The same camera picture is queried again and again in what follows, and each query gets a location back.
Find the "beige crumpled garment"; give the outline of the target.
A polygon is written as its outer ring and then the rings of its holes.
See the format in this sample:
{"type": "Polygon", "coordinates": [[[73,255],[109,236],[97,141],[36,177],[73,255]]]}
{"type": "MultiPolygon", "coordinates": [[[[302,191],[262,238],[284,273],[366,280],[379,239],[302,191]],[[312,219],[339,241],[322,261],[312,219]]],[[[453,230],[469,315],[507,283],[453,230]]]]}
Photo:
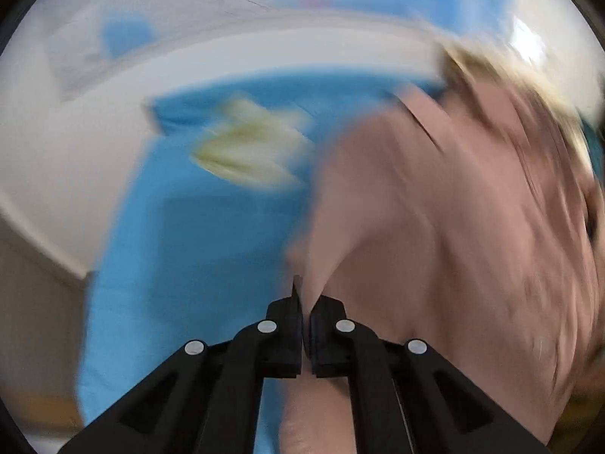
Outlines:
{"type": "Polygon", "coordinates": [[[579,112],[545,72],[523,62],[514,52],[504,48],[449,41],[443,42],[441,49],[441,70],[444,77],[484,76],[506,81],[519,90],[535,95],[559,126],[567,146],[575,151],[586,170],[593,170],[579,112]]]}

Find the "pink large shirt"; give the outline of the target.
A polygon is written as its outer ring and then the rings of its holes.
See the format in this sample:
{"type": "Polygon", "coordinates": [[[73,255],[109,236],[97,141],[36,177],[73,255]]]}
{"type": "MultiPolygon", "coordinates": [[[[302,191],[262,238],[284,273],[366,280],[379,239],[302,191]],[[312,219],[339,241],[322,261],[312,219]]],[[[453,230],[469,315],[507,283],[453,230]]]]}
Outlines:
{"type": "Polygon", "coordinates": [[[411,89],[343,133],[288,262],[305,311],[425,340],[542,442],[604,345],[601,187],[507,82],[411,89]]]}

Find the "blue floral bed sheet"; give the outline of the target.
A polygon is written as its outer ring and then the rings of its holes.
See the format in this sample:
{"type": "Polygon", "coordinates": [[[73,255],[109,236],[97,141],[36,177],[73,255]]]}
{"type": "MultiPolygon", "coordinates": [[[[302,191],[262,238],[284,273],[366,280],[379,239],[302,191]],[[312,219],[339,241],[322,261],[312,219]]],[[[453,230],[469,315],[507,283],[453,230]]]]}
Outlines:
{"type": "Polygon", "coordinates": [[[152,100],[161,133],[126,196],[87,295],[77,397],[91,423],[188,341],[216,344],[261,320],[287,289],[285,252],[304,225],[316,157],[405,86],[401,73],[286,71],[179,90],[152,100]],[[193,161],[226,123],[228,101],[301,119],[312,156],[286,187],[244,187],[193,161]]]}

